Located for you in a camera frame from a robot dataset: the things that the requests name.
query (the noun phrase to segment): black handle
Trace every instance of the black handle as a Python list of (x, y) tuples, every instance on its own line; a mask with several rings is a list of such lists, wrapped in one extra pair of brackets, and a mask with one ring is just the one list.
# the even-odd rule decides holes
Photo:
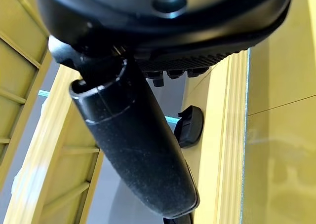
[(179, 144), (142, 73), (125, 65), (113, 81), (70, 87), (86, 125), (118, 174), (156, 213), (180, 217), (199, 203)]

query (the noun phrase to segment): yellow wooden frame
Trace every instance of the yellow wooden frame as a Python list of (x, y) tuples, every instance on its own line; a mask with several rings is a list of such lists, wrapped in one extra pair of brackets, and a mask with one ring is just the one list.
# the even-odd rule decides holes
[[(67, 133), (68, 119), (75, 113), (75, 106), (68, 95), (71, 81), (79, 73), (61, 66), (56, 76), (48, 101), (39, 119), (30, 147), (18, 176), (16, 191), (13, 193), (4, 223), (38, 223), (46, 219), (78, 195), (87, 191), (85, 202), (80, 205), (83, 216), (76, 223), (85, 223), (103, 153), (98, 148), (65, 147), (63, 140)], [(84, 182), (61, 197), (44, 205), (48, 188), (61, 155), (98, 153), (90, 182)]]
[[(201, 203), (195, 211), (196, 224), (241, 220), (248, 53), (231, 55), (210, 72), (201, 148), (198, 155), (185, 151), (189, 161), (200, 158), (196, 179)], [(188, 97), (185, 107), (194, 103)]]
[(11, 93), (7, 93), (3, 90), (0, 89), (0, 95), (9, 98), (13, 101), (16, 101), (17, 103), (20, 103), (23, 105), (22, 109), (21, 109), (21, 114), (19, 116), (19, 119), (16, 123), (16, 126), (14, 128), (14, 132), (12, 134), (11, 139), (9, 139), (7, 142), (8, 143), (8, 147), (7, 150), (5, 152), (5, 155), (3, 157), (1, 166), (0, 166), (0, 189), (2, 188), (4, 181), (5, 181), (5, 177), (9, 171), (11, 162), (13, 160), (13, 157), (15, 155), (16, 149), (18, 147), (19, 141), (21, 139), (21, 136), (23, 134), (25, 125), (27, 123), (27, 120), (29, 118), (29, 115), (32, 111), (33, 105), (35, 103), (35, 100), (38, 96), (38, 92), (40, 89), (40, 86), (42, 85), (44, 78), (46, 76), (46, 73), (49, 69), (49, 65), (52, 61), (51, 55), (50, 53), (47, 53), (45, 56), (45, 59), (42, 63), (42, 67), (39, 69), (37, 76), (35, 78), (35, 81), (32, 85), (32, 89), (28, 95), (27, 99), (24, 98), (20, 98), (17, 97), (16, 95), (13, 95)]

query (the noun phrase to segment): wooden slat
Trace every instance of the wooden slat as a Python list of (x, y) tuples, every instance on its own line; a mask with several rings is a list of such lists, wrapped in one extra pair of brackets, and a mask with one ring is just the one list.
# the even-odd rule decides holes
[(8, 144), (8, 143), (10, 143), (9, 138), (0, 138), (0, 144)]
[(97, 153), (100, 149), (97, 147), (63, 147), (62, 155), (76, 155), (86, 153)]
[(19, 97), (17, 95), (14, 95), (13, 93), (10, 93), (10, 92), (7, 92), (5, 91), (4, 89), (1, 89), (0, 88), (0, 96), (2, 97), (5, 97), (7, 99), (10, 99), (14, 102), (17, 102), (19, 104), (25, 104), (26, 103), (26, 99), (25, 98), (22, 98), (22, 97)]
[[(69, 109), (69, 113), (80, 116), (78, 113), (76, 113), (75, 105), (73, 104)], [(66, 120), (69, 120), (70, 122), (65, 121), (68, 126), (67, 128), (64, 127), (63, 130), (66, 131), (66, 136), (68, 136), (70, 135), (69, 127), (73, 126), (73, 124), (70, 118), (66, 118)], [(69, 190), (72, 190), (79, 184), (85, 181), (90, 181), (88, 174), (92, 169), (93, 164), (95, 164), (95, 158), (98, 155), (97, 153), (62, 155), (62, 148), (67, 144), (65, 143), (65, 140), (63, 140), (63, 142), (58, 145), (61, 146), (61, 149), (56, 154), (56, 156), (58, 157), (57, 161), (51, 165), (51, 167), (53, 167), (51, 168), (52, 176), (50, 178), (50, 181), (47, 181), (48, 192), (45, 194), (44, 205), (52, 202), (60, 195)]]
[(9, 36), (7, 36), (3, 31), (0, 30), (0, 38), (7, 43), (10, 47), (12, 47), (16, 52), (22, 55), (26, 60), (28, 60), (31, 64), (33, 64), (36, 68), (40, 68), (40, 63), (37, 62), (32, 56), (25, 53), (14, 41), (12, 41)]
[(82, 213), (78, 217), (78, 219), (76, 220), (75, 223), (85, 224), (87, 221), (90, 206), (91, 206), (93, 195), (94, 195), (94, 191), (95, 191), (95, 188), (96, 188), (97, 183), (98, 183), (98, 178), (99, 178), (99, 174), (100, 174), (100, 170), (101, 170), (101, 166), (102, 166), (102, 162), (103, 162), (103, 157), (104, 157), (103, 152), (100, 152), (98, 154), (97, 161), (96, 161), (96, 164), (94, 167), (92, 179), (90, 182), (90, 187), (89, 187), (88, 194), (87, 194), (87, 197), (86, 197), (85, 202), (84, 202)]
[(46, 219), (47, 217), (51, 216), (52, 214), (54, 214), (58, 209), (64, 207), (66, 204), (71, 202), (76, 197), (78, 197), (85, 190), (87, 190), (89, 186), (90, 186), (89, 182), (84, 182), (82, 185), (78, 186), (77, 188), (69, 191), (68, 193), (64, 194), (63, 196), (59, 197), (53, 202), (45, 205), (43, 207), (43, 211), (40, 216), (40, 222)]
[(8, 149), (8, 144), (0, 144), (0, 167), (5, 156), (5, 152)]
[(29, 16), (34, 20), (34, 22), (38, 25), (38, 27), (41, 29), (41, 31), (48, 37), (49, 32), (46, 29), (46, 27), (43, 25), (41, 19), (35, 12), (34, 8), (30, 5), (28, 0), (18, 0), (20, 4), (23, 6), (25, 11), (29, 14)]

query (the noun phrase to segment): wooden beam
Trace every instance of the wooden beam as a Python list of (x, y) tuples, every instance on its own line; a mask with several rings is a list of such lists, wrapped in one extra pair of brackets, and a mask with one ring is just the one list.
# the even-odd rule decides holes
[(18, 52), (21, 56), (23, 56), (27, 61), (29, 61), (36, 68), (40, 68), (40, 63), (37, 62), (32, 56), (25, 53), (17, 44), (14, 43), (3, 31), (0, 31), (0, 38), (7, 43), (12, 49)]
[(7, 98), (9, 100), (12, 100), (14, 102), (17, 102), (17, 103), (19, 103), (21, 105), (26, 103), (26, 99), (25, 98), (22, 98), (22, 97), (19, 97), (17, 95), (14, 95), (13, 93), (7, 92), (7, 91), (5, 91), (2, 88), (0, 88), (0, 96), (5, 97), (5, 98)]
[(0, 144), (8, 144), (8, 143), (10, 143), (9, 138), (0, 138)]
[(75, 223), (85, 224), (87, 221), (88, 214), (90, 211), (90, 206), (91, 206), (92, 199), (94, 196), (94, 191), (95, 191), (95, 188), (96, 188), (97, 183), (98, 183), (98, 178), (99, 178), (99, 174), (100, 174), (100, 170), (101, 170), (101, 166), (102, 166), (102, 162), (103, 162), (103, 157), (104, 157), (103, 152), (100, 152), (98, 154), (97, 161), (96, 161), (96, 164), (94, 167), (92, 179), (90, 182), (90, 187), (89, 187), (88, 194), (87, 194), (87, 197), (86, 197), (85, 202), (84, 202), (82, 213), (78, 217), (78, 219), (76, 220)]
[(56, 200), (52, 201), (51, 203), (45, 205), (43, 207), (43, 211), (40, 216), (40, 222), (42, 222), (44, 219), (48, 218), (52, 214), (54, 214), (58, 209), (64, 207), (69, 202), (71, 202), (73, 199), (78, 197), (80, 194), (82, 194), (85, 190), (87, 190), (90, 186), (89, 182), (84, 182), (80, 186), (76, 187), (75, 189), (69, 191), (68, 193), (64, 194), (63, 196), (57, 198)]
[(97, 147), (63, 147), (61, 155), (77, 155), (98, 153), (100, 151)]

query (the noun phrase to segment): ribbed black surface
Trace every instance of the ribbed black surface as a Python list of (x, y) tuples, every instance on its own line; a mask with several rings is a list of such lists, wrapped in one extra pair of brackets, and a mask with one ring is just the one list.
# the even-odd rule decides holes
[(187, 57), (168, 61), (137, 61), (143, 72), (166, 71), (166, 70), (189, 70), (194, 68), (206, 68), (213, 66), (231, 55), (230, 52), (217, 55), (204, 55)]

